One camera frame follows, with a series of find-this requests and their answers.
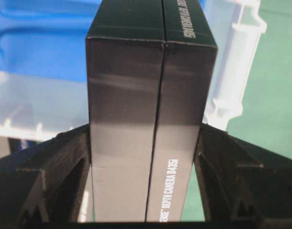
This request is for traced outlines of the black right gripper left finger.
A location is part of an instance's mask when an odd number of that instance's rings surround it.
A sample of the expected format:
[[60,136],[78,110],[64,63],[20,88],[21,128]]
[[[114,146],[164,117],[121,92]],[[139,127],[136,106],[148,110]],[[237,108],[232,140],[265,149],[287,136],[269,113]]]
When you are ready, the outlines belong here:
[[88,125],[0,158],[0,226],[76,222],[90,165]]

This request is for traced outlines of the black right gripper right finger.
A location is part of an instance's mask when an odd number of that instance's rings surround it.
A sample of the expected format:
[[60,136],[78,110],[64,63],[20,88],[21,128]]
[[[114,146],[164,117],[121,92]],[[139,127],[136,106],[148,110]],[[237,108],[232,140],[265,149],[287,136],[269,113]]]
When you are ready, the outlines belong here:
[[292,159],[202,124],[194,164],[207,222],[292,226]]

